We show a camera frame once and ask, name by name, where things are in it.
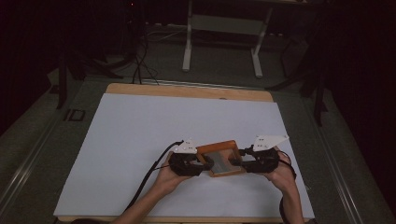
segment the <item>dark background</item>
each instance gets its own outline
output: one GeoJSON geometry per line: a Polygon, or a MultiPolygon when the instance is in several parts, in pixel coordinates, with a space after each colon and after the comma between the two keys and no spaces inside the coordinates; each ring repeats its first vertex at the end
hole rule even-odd
{"type": "MultiPolygon", "coordinates": [[[[131,18],[123,4],[1,1],[0,134],[49,89],[46,75],[58,66],[64,41],[92,58],[104,59],[107,51],[123,53],[124,23],[131,18]]],[[[396,216],[396,6],[390,0],[335,5],[311,46],[312,64],[325,64],[318,73],[326,73],[326,87],[396,216]]],[[[251,13],[260,16],[260,11],[251,13]]],[[[269,32],[287,34],[290,24],[282,18],[289,14],[289,9],[278,11],[269,32]]],[[[140,16],[132,15],[137,22],[132,34],[141,32],[136,30],[140,16]]],[[[148,0],[145,16],[149,23],[185,24],[187,1],[148,0]]]]}

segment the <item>cable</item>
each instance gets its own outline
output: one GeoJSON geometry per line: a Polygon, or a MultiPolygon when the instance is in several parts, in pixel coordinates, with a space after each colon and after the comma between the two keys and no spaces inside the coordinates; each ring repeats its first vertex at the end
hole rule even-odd
{"type": "Polygon", "coordinates": [[[134,79],[136,78],[136,74],[138,74],[138,76],[139,76],[139,83],[140,84],[142,84],[142,77],[140,76],[140,65],[142,64],[142,62],[145,60],[145,58],[146,58],[146,55],[147,55],[147,53],[148,53],[148,48],[147,48],[147,46],[146,45],[144,45],[143,43],[139,43],[139,44],[141,44],[142,46],[143,46],[143,48],[144,48],[144,50],[145,50],[145,53],[143,54],[143,57],[141,58],[141,60],[140,60],[140,62],[139,62],[139,60],[138,60],[138,58],[139,58],[139,56],[138,56],[138,54],[136,53],[136,62],[137,62],[137,67],[136,67],[136,69],[134,70],[134,75],[133,75],[133,77],[132,77],[132,84],[134,84],[134,79]]]}
{"type": "Polygon", "coordinates": [[[153,171],[159,170],[159,169],[162,169],[162,168],[165,168],[165,167],[168,167],[168,166],[170,166],[170,165],[171,165],[171,164],[165,165],[165,166],[160,166],[160,167],[158,167],[158,168],[155,168],[153,171]]]}
{"type": "Polygon", "coordinates": [[[149,177],[150,177],[151,173],[156,169],[158,163],[160,163],[160,161],[161,161],[161,159],[163,158],[163,156],[169,151],[169,149],[171,149],[171,148],[174,147],[174,146],[179,146],[179,145],[182,144],[182,143],[183,143],[183,141],[181,141],[181,142],[175,142],[175,143],[173,143],[172,145],[170,145],[169,147],[167,147],[166,150],[163,152],[163,154],[160,156],[160,158],[152,164],[151,168],[148,170],[148,172],[146,173],[145,177],[143,178],[143,181],[142,181],[142,183],[140,184],[139,189],[136,191],[136,194],[134,195],[134,197],[132,198],[132,200],[131,200],[131,202],[128,204],[128,206],[125,208],[124,212],[125,212],[128,208],[130,208],[132,205],[134,205],[134,203],[136,202],[136,200],[137,200],[137,198],[139,197],[140,193],[142,192],[143,187],[145,187],[146,182],[149,180],[149,177]]]}
{"type": "Polygon", "coordinates": [[[158,39],[151,39],[151,40],[149,40],[149,42],[158,42],[158,41],[161,41],[161,40],[166,39],[166,38],[168,38],[168,37],[171,37],[172,35],[178,35],[178,34],[180,34],[180,33],[182,33],[182,32],[186,32],[186,31],[182,30],[182,31],[174,32],[174,33],[172,33],[172,34],[170,34],[170,35],[166,35],[166,36],[163,36],[163,37],[158,38],[158,39]]]}
{"type": "Polygon", "coordinates": [[[155,70],[155,69],[153,69],[153,68],[149,68],[147,65],[146,65],[146,63],[143,61],[143,59],[141,59],[142,61],[142,64],[143,64],[143,66],[146,68],[146,71],[148,71],[148,74],[150,75],[150,77],[152,78],[152,79],[154,79],[154,81],[157,83],[157,85],[160,85],[160,83],[158,82],[158,80],[155,78],[156,76],[158,76],[158,71],[157,70],[155,70]],[[149,69],[151,69],[151,70],[153,70],[153,72],[155,72],[155,75],[152,75],[151,74],[151,72],[149,71],[149,69]]]}
{"type": "Polygon", "coordinates": [[[174,32],[177,32],[177,31],[152,31],[152,32],[148,33],[148,36],[153,35],[153,34],[172,34],[174,32]]]}
{"type": "Polygon", "coordinates": [[[281,150],[279,150],[281,153],[283,153],[283,155],[285,155],[286,157],[288,157],[288,159],[289,159],[289,161],[290,161],[290,165],[291,165],[291,159],[290,159],[290,156],[288,155],[288,153],[286,153],[286,152],[284,152],[284,151],[281,151],[281,150]]]}

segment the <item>forearm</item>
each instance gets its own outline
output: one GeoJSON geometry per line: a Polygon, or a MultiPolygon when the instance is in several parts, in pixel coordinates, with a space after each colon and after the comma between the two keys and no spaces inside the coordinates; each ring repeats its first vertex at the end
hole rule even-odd
{"type": "Polygon", "coordinates": [[[138,224],[149,214],[155,204],[164,197],[164,193],[157,189],[150,189],[134,205],[116,218],[112,224],[138,224]]]}
{"type": "Polygon", "coordinates": [[[300,194],[297,186],[292,186],[287,190],[283,190],[283,210],[286,219],[291,224],[304,223],[303,210],[301,207],[300,194]]]}

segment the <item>hand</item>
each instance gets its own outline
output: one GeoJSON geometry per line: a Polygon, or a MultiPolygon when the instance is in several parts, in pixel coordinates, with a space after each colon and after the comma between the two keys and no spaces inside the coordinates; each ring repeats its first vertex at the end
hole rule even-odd
{"type": "MultiPolygon", "coordinates": [[[[276,149],[278,152],[277,154],[279,155],[279,158],[282,161],[285,161],[287,163],[290,163],[290,159],[285,156],[279,149],[276,149]]],[[[282,192],[285,192],[286,190],[290,188],[295,188],[296,183],[294,181],[294,176],[289,168],[288,165],[280,162],[279,165],[276,167],[276,169],[268,174],[263,174],[269,181],[271,181],[275,187],[280,189],[282,192]]]]}
{"type": "Polygon", "coordinates": [[[169,159],[173,153],[174,152],[168,153],[168,157],[166,158],[165,163],[162,165],[165,167],[160,169],[157,179],[152,186],[152,189],[158,190],[161,194],[163,194],[163,196],[173,192],[184,180],[191,178],[191,176],[179,176],[171,170],[169,167],[169,159]]]}

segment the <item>black cable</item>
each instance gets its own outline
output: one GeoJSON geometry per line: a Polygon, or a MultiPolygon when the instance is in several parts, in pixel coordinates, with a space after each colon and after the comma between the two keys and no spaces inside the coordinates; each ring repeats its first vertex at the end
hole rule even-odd
{"type": "Polygon", "coordinates": [[[170,145],[169,147],[167,147],[166,150],[163,152],[163,154],[160,156],[160,158],[152,164],[151,168],[149,168],[148,172],[146,173],[145,177],[143,178],[143,181],[142,181],[142,183],[140,184],[139,189],[136,191],[136,194],[134,195],[134,197],[132,198],[132,200],[131,200],[131,202],[128,204],[128,206],[125,208],[124,212],[125,212],[128,208],[130,208],[132,205],[134,205],[134,203],[136,202],[136,200],[137,200],[137,198],[139,197],[140,193],[142,192],[143,187],[145,187],[146,182],[149,180],[149,177],[150,177],[151,173],[152,173],[154,170],[156,170],[155,167],[157,167],[158,163],[160,163],[160,161],[163,159],[163,156],[169,151],[169,149],[171,149],[171,148],[174,147],[174,146],[179,146],[179,145],[182,144],[182,143],[183,143],[183,141],[181,141],[181,142],[175,142],[175,143],[173,143],[172,145],[170,145]]]}
{"type": "Polygon", "coordinates": [[[139,62],[139,60],[138,60],[139,56],[138,56],[137,53],[136,53],[137,67],[136,67],[136,69],[134,70],[134,75],[133,75],[133,77],[132,77],[132,84],[134,84],[134,79],[136,78],[136,74],[138,74],[138,76],[139,76],[139,82],[140,82],[140,84],[142,84],[142,77],[140,76],[140,65],[141,65],[142,62],[145,60],[146,55],[147,55],[147,53],[148,53],[148,50],[147,50],[147,48],[146,48],[146,46],[145,46],[144,44],[142,44],[142,43],[140,43],[140,44],[144,47],[145,53],[143,54],[143,57],[141,58],[140,62],[139,62]]]}
{"type": "Polygon", "coordinates": [[[290,222],[286,218],[285,209],[283,208],[283,197],[282,197],[282,199],[280,200],[280,203],[279,203],[279,213],[280,213],[280,216],[282,217],[283,224],[290,224],[290,222]]]}
{"type": "Polygon", "coordinates": [[[158,82],[157,78],[155,78],[155,77],[158,76],[158,74],[159,74],[158,71],[155,70],[154,68],[148,67],[144,61],[142,61],[141,64],[146,68],[146,71],[148,71],[148,74],[150,75],[150,77],[151,77],[152,79],[154,79],[154,81],[157,83],[157,85],[160,85],[160,83],[158,82]],[[150,69],[151,69],[153,72],[155,72],[155,75],[152,75],[152,73],[149,71],[150,69]]]}
{"type": "Polygon", "coordinates": [[[290,163],[288,163],[288,162],[286,162],[286,161],[282,161],[282,160],[279,160],[279,162],[282,162],[283,164],[289,166],[289,168],[291,169],[291,172],[292,172],[292,174],[293,174],[293,176],[294,176],[294,179],[297,177],[297,174],[296,174],[296,172],[294,171],[294,168],[290,165],[290,163]]]}
{"type": "Polygon", "coordinates": [[[153,171],[155,171],[155,170],[159,170],[159,169],[162,169],[162,168],[165,168],[165,167],[168,167],[168,166],[170,166],[170,164],[169,164],[169,165],[165,165],[165,166],[160,166],[160,167],[157,167],[157,168],[155,168],[153,171]]]}
{"type": "Polygon", "coordinates": [[[283,153],[283,155],[285,155],[286,157],[288,157],[289,161],[290,161],[290,165],[291,165],[291,159],[290,156],[288,155],[288,153],[284,152],[284,151],[280,151],[281,153],[283,153]]]}

